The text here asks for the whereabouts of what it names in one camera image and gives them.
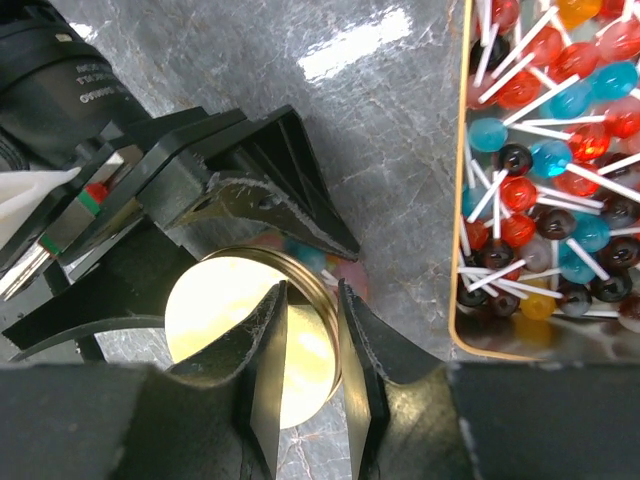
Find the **tin container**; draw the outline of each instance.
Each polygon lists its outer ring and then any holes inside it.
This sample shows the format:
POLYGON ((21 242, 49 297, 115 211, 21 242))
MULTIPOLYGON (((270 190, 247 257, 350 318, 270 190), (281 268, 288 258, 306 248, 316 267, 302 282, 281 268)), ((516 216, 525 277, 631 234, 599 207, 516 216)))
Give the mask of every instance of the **tin container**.
POLYGON ((288 428, 319 411, 342 380, 337 302, 318 275, 273 248, 218 250, 176 282, 165 330, 173 360, 183 360, 240 323, 282 280, 289 290, 281 428, 288 428))
MULTIPOLYGON (((464 134, 465 122, 480 118, 485 113, 472 112, 468 116, 465 100, 467 96, 467 79, 469 72, 469 54, 472 39, 473 2, 466 1, 465 28, 462 47, 462 65, 460 81, 460 103, 458 122, 458 145, 456 151, 457 175, 456 175, 456 219, 461 215, 461 197, 464 179, 464 134)), ((523 23, 523 32, 527 32, 533 18, 534 9, 537 8, 533 0, 521 0, 520 2, 523 23)), ((591 35, 599 26, 593 25, 581 27, 586 35, 591 35)), ((490 110, 488 115, 499 117, 500 111, 490 110)), ((510 140, 521 141, 525 145, 533 142, 534 137, 528 134, 509 133, 510 140)), ((490 157, 479 155, 477 159, 484 166, 490 163, 490 157)), ((452 272, 458 269, 458 251, 460 249, 460 226, 454 223, 452 272)), ((637 285, 640 277, 635 269, 631 269, 634 284, 637 285)), ((458 276, 451 276, 451 303, 449 311, 449 332, 453 341, 463 350, 479 356, 492 357, 504 360, 536 360, 554 359, 565 361, 611 361, 640 360, 640 334, 626 330, 620 326, 615 318, 590 317, 571 319, 565 316, 553 315, 545 321, 535 321, 524 317, 520 313, 511 318, 500 319, 488 309, 471 309, 457 304, 456 291, 458 288, 458 276)))

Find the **gold rim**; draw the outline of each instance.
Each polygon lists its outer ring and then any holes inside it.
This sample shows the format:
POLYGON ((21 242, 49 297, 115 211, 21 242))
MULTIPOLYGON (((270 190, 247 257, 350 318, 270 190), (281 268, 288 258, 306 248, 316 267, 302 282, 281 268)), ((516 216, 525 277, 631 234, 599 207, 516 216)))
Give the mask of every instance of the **gold rim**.
POLYGON ((340 344, 338 340, 338 307, 335 296, 315 273, 296 259, 278 250, 257 245, 227 247, 207 255, 202 261, 219 257, 245 258, 278 270, 300 290, 311 306, 318 312, 331 339, 335 358, 333 386, 325 402, 330 400, 342 382, 342 365, 340 363, 340 344))

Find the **metal tin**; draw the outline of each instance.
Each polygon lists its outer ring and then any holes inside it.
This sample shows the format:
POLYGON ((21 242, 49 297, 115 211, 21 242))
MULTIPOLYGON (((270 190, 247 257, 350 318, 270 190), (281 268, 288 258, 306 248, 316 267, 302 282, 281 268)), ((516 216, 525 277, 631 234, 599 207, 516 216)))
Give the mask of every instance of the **metal tin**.
POLYGON ((281 418, 281 427, 287 428, 313 416, 342 380, 337 302, 311 270, 267 247, 235 246, 214 252, 176 282, 167 303, 165 329, 171 355, 179 361, 242 321, 266 290, 281 280, 293 287, 281 418), (185 314, 189 309, 197 311, 185 314), (306 380, 309 392, 302 391, 306 380))

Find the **marble countertop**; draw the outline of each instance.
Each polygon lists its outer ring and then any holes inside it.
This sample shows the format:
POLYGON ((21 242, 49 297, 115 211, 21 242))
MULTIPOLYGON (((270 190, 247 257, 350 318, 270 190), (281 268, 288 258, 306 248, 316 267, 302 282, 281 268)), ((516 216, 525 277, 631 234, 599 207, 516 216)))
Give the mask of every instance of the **marble countertop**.
MULTIPOLYGON (((430 353, 462 356, 447 314, 463 0, 53 3, 155 116, 293 105, 362 245, 373 310, 430 353)), ((121 335, 105 340, 112 359, 162 350, 157 332, 121 335)), ((280 447, 280 479, 350 478, 341 395, 280 447)))

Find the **camera lens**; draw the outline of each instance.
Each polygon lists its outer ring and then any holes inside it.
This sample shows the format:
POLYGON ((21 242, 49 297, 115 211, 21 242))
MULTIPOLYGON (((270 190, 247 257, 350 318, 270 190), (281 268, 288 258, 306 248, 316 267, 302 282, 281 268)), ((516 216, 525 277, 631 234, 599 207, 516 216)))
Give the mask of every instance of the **camera lens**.
POLYGON ((0 1, 0 11, 0 127, 17 144, 62 169, 110 121, 150 118, 49 2, 0 1))

